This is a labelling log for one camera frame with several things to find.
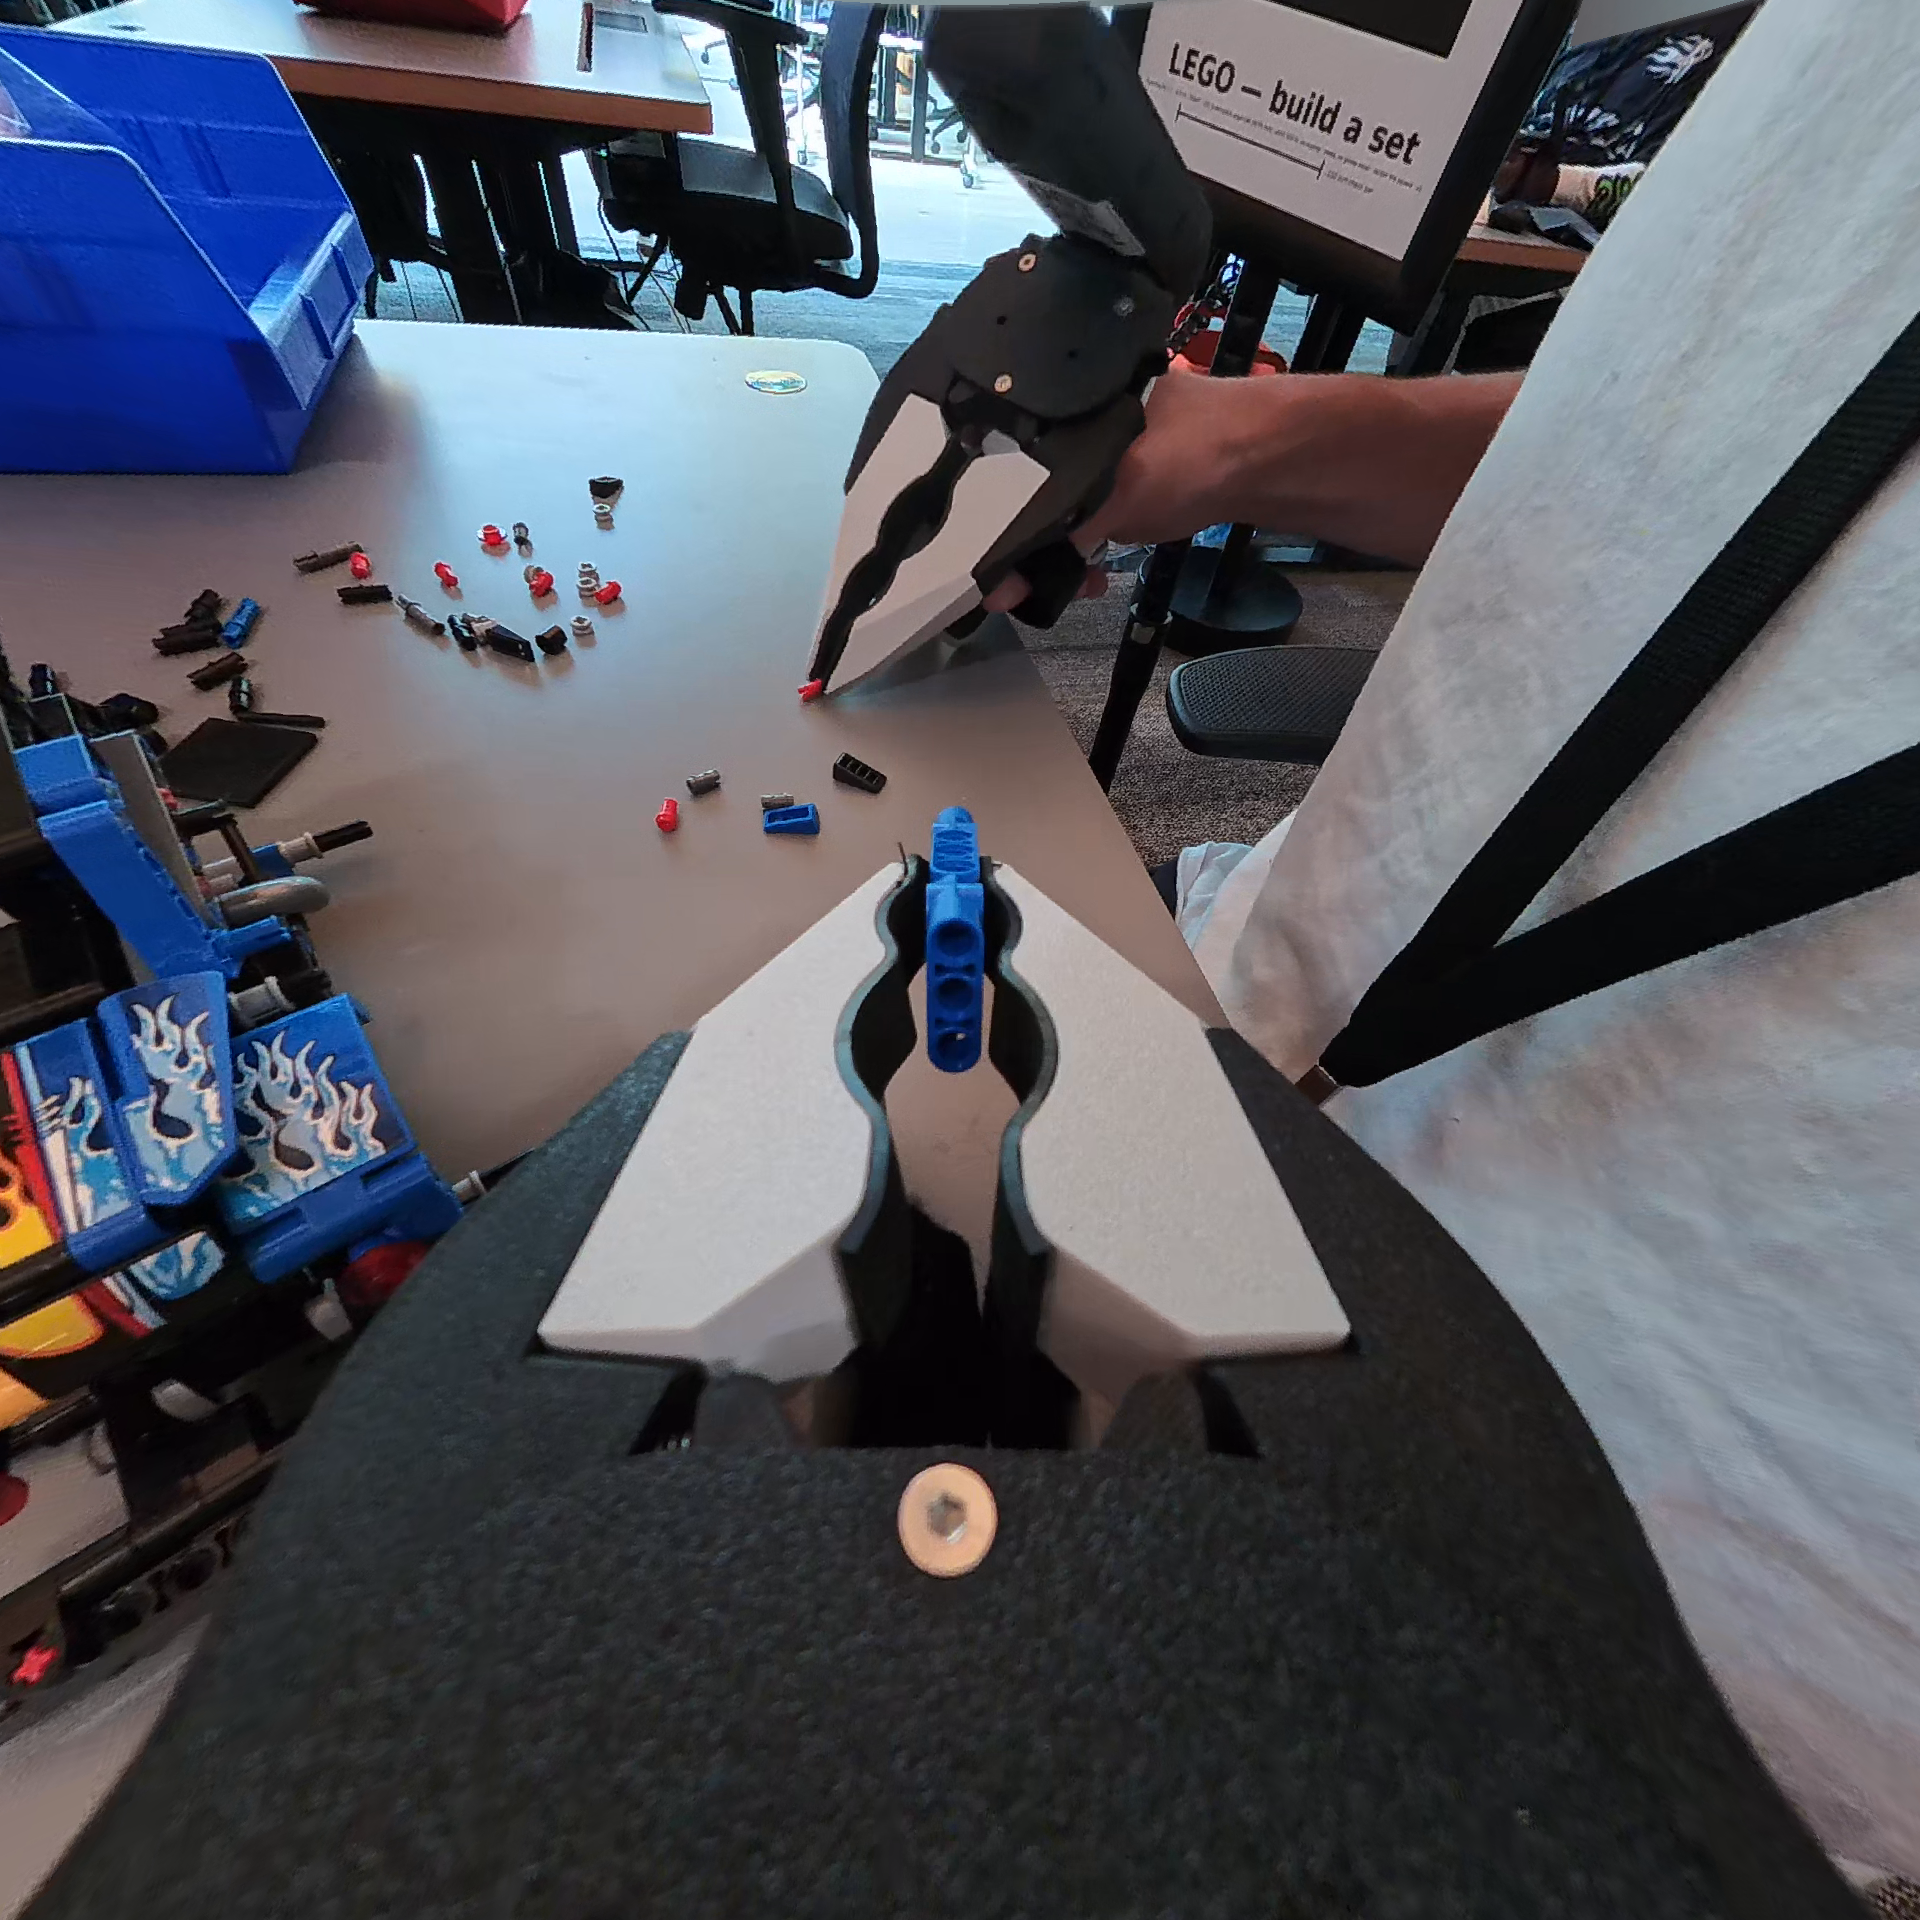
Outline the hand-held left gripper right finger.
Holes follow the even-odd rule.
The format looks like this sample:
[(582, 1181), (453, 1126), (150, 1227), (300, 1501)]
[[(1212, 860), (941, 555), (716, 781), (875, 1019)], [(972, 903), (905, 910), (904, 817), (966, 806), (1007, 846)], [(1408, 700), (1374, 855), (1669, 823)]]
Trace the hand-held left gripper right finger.
[(1349, 1319), (1218, 1035), (1012, 867), (988, 867), (988, 1056), (1015, 1099), (981, 1294), (990, 1443), (1196, 1366), (1338, 1351)]

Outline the blue lego beam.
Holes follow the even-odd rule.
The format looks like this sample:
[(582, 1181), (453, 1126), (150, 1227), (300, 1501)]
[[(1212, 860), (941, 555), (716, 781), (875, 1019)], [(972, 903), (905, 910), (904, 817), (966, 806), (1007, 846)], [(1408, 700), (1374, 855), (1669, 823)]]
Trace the blue lego beam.
[(986, 966), (978, 826), (954, 805), (933, 817), (924, 889), (924, 1051), (943, 1075), (966, 1075), (979, 1063)]

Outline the black sign stand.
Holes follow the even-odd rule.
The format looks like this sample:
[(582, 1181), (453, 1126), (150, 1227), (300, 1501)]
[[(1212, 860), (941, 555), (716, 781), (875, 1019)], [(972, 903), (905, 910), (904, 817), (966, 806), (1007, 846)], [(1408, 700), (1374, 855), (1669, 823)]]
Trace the black sign stand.
[[(1244, 385), (1261, 347), (1282, 277), (1249, 254), (1224, 254), (1219, 265), (1224, 269), (1235, 266), (1232, 286), (1228, 288), (1228, 275), (1219, 270), (1206, 301), (1194, 304), (1192, 324), (1177, 330), (1172, 342), (1173, 347), (1188, 347), (1196, 336), (1197, 322), (1219, 314), (1219, 335), (1212, 351), (1207, 379), (1212, 382)], [(1139, 705), (1162, 659), (1163, 628), (1182, 589), (1189, 548), (1192, 540), (1155, 545), (1151, 557), (1144, 563), (1128, 607), (1107, 696), (1088, 755), (1088, 769), (1103, 795), (1111, 790)]]

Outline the person's right forearm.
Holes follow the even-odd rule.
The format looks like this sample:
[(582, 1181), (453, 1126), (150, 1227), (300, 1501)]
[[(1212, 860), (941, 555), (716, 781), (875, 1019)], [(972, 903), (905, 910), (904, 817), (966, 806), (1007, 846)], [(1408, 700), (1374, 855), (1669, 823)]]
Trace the person's right forearm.
[(1524, 373), (1282, 374), (1228, 385), (1212, 513), (1420, 566), (1524, 387)]

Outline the wooden desk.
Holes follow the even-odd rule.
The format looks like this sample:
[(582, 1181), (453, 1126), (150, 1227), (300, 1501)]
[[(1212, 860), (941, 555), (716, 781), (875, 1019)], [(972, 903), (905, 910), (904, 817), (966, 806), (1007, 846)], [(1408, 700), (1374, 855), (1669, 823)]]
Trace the wooden desk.
[(707, 134), (682, 35), (648, 11), (535, 2), (502, 35), (335, 18), (282, 2), (135, 2), (51, 35), (270, 60), (293, 95), (611, 133)]

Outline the flat black lego panel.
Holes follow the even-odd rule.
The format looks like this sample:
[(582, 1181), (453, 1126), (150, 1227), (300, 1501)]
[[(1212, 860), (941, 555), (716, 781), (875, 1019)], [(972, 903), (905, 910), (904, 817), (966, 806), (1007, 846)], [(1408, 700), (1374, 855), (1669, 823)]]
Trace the flat black lego panel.
[(181, 805), (252, 808), (319, 743), (308, 728), (207, 718), (158, 757), (155, 778)]

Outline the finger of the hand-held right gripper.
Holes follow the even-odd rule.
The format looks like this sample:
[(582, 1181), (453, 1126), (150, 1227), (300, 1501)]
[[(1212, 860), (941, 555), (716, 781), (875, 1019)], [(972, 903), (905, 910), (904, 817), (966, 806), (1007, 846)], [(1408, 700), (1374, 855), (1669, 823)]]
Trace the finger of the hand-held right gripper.
[(941, 408), (904, 396), (845, 490), (808, 683), (849, 687), (947, 600), (939, 540), (959, 477), (962, 443)]
[(954, 478), (937, 527), (879, 533), (845, 572), (817, 636), (817, 683), (851, 687), (981, 604), (975, 571), (1043, 490), (1019, 449), (986, 450)]

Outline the person's right hand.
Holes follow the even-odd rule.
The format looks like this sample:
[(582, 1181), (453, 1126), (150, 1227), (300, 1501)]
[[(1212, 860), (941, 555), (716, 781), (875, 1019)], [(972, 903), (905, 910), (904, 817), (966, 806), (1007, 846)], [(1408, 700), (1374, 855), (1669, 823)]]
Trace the person's right hand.
[(1124, 450), (1111, 486), (1070, 531), (1078, 559), (1073, 600), (1105, 595), (1107, 564), (1097, 555), (1107, 547), (1180, 540), (1210, 524), (1216, 480), (1210, 421), (1221, 396), (1216, 382), (1180, 365), (1154, 385), (1144, 429)]

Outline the scattered small lego pieces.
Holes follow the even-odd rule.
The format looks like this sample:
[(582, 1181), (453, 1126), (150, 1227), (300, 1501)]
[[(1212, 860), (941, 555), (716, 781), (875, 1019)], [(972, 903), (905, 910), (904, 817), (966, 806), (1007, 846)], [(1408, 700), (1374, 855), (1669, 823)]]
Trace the scattered small lego pieces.
[(587, 542), (613, 513), (586, 489), (523, 505), (357, 464), (311, 480), (183, 486), (181, 519), (137, 517), (155, 548), (116, 580), (116, 690), (151, 695), (179, 728), (207, 709), (346, 743), (377, 714), (518, 718), (607, 663), (625, 572)]

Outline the red tote bag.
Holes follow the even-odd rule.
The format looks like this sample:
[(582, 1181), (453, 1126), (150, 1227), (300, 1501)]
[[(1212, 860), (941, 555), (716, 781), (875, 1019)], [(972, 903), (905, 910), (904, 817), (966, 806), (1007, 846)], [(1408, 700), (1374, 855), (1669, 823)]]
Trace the red tote bag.
[(386, 29), (464, 36), (502, 36), (527, 8), (523, 0), (311, 0), (302, 11)]

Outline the flame-printed lego car model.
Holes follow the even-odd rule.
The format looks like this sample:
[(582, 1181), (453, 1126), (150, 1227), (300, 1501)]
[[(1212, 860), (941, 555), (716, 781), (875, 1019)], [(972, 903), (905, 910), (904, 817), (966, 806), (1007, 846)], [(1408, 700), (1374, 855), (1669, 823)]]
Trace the flame-printed lego car model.
[(366, 823), (253, 846), (159, 712), (3, 666), (3, 1719), (232, 1561), (337, 1355), (485, 1181), (426, 1162), (311, 937)]

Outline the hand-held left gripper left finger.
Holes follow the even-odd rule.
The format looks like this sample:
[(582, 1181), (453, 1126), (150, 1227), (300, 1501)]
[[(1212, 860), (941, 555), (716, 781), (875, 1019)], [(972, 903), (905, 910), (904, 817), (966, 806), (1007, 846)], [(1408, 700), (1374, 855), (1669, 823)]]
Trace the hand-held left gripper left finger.
[(776, 1385), (900, 1343), (912, 1209), (883, 1094), (912, 1054), (892, 863), (689, 1030), (538, 1327), (554, 1355)]

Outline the blue plastic bin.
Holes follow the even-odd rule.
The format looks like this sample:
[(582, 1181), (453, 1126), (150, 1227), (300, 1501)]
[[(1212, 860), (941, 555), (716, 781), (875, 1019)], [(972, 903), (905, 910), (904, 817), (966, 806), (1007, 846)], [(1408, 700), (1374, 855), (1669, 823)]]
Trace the blue plastic bin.
[(2, 143), (3, 473), (288, 473), (371, 253), (276, 68), (2, 42), (107, 136)]

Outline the black office chair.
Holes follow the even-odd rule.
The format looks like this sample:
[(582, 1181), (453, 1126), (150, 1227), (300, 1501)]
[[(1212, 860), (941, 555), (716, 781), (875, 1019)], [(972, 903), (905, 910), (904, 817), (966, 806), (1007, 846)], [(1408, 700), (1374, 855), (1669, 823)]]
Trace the black office chair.
[(675, 134), (655, 155), (631, 134), (587, 151), (605, 224), (651, 242), (643, 272), (663, 254), (677, 262), (674, 311), (688, 322), (713, 303), (732, 335), (753, 335), (755, 295), (867, 301), (879, 278), (870, 95), (885, 11), (830, 8), (817, 71), (825, 176), (789, 156), (779, 56), (804, 47), (795, 26), (738, 2), (653, 12), (723, 32), (751, 146)]

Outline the white task sign board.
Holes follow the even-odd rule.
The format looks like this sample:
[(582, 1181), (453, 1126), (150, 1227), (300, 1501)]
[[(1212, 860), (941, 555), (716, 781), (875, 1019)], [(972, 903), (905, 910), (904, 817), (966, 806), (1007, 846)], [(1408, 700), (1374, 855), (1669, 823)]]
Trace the white task sign board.
[(1138, 73), (1224, 246), (1398, 304), (1451, 262), (1578, 12), (1154, 4)]

